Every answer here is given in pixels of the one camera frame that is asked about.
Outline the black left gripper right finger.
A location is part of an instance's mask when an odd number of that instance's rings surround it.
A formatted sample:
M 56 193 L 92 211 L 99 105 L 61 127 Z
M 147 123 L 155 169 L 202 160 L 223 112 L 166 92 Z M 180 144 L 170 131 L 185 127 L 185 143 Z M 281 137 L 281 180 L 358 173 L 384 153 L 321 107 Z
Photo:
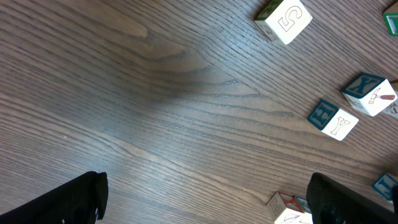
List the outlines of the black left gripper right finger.
M 308 183 L 306 198 L 314 224 L 397 224 L 397 186 L 392 188 L 391 211 L 316 172 Z

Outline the yellow-sided wooden block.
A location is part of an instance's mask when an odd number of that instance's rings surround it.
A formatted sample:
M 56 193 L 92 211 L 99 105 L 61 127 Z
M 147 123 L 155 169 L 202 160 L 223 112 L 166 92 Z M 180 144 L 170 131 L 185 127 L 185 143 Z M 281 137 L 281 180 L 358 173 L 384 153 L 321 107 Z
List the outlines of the yellow-sided wooden block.
M 397 186 L 397 178 L 389 173 L 382 173 L 371 187 L 384 199 L 392 203 L 392 188 Z

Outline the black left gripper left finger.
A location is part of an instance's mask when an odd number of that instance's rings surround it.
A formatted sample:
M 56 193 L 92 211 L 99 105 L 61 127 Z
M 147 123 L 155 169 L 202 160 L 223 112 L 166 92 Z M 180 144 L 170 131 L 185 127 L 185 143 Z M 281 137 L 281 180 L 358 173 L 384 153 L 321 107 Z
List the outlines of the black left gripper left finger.
M 1 223 L 90 223 L 102 220 L 108 202 L 107 173 L 89 171 L 1 215 Z

